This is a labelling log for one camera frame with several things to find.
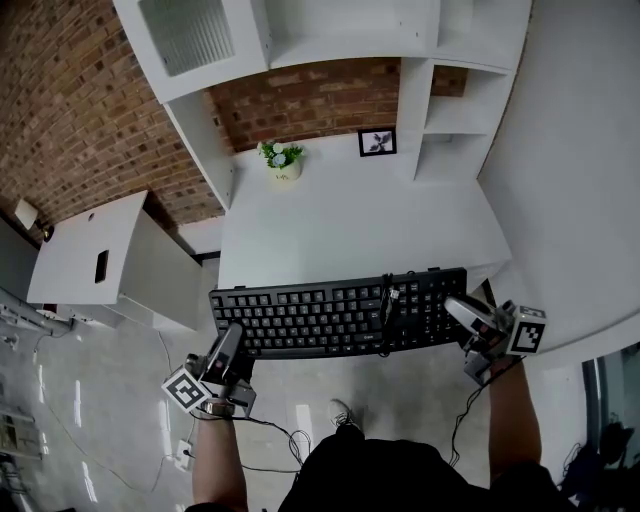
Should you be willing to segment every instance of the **framed picture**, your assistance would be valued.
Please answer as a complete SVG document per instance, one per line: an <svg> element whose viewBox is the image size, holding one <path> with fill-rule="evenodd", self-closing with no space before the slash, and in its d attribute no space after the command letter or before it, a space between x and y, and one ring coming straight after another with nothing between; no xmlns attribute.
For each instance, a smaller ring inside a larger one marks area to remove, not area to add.
<svg viewBox="0 0 640 512"><path fill-rule="evenodd" d="M360 156L393 155L396 148L395 128L369 128L358 130Z"/></svg>

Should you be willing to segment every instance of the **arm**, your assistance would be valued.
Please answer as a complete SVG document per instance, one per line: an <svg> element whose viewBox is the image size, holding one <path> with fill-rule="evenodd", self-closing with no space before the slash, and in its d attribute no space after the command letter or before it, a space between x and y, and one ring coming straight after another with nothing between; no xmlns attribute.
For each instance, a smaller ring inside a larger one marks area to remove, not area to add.
<svg viewBox="0 0 640 512"><path fill-rule="evenodd" d="M195 504L216 503L246 512L247 484L233 421L200 421L193 468Z"/></svg>
<svg viewBox="0 0 640 512"><path fill-rule="evenodd" d="M489 465L491 482L494 482L518 464L539 464L542 444L524 365L516 364L490 388Z"/></svg>

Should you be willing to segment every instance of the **black keyboard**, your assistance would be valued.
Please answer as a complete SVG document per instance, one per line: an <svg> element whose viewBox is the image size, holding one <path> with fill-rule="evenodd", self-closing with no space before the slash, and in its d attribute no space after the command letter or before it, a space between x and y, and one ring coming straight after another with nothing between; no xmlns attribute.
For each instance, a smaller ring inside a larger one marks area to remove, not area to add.
<svg viewBox="0 0 640 512"><path fill-rule="evenodd" d="M438 269L327 283L214 290L209 300L219 333L232 322L244 326L241 350L250 357L341 357L466 340L468 331L444 308L446 297L464 295L466 285L465 269Z"/></svg>

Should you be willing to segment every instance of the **potted plant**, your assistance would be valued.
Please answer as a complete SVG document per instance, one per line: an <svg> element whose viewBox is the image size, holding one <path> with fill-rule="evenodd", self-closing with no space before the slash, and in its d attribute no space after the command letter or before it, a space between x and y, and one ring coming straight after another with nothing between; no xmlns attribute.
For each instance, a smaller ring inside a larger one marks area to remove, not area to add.
<svg viewBox="0 0 640 512"><path fill-rule="evenodd" d="M266 158L267 165L272 169L269 174L274 181L292 181L300 177L301 147L280 142L261 142L258 144L258 154Z"/></svg>

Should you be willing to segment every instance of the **wall outlet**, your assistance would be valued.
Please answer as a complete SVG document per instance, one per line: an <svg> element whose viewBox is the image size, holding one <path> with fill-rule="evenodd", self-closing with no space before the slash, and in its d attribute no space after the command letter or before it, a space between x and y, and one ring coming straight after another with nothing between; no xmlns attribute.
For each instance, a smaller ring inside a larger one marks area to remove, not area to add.
<svg viewBox="0 0 640 512"><path fill-rule="evenodd" d="M182 471L191 471L191 462L193 459L189 455L185 455L185 450L191 453L191 444L186 441L180 441L178 443L178 450L176 451L176 467Z"/></svg>

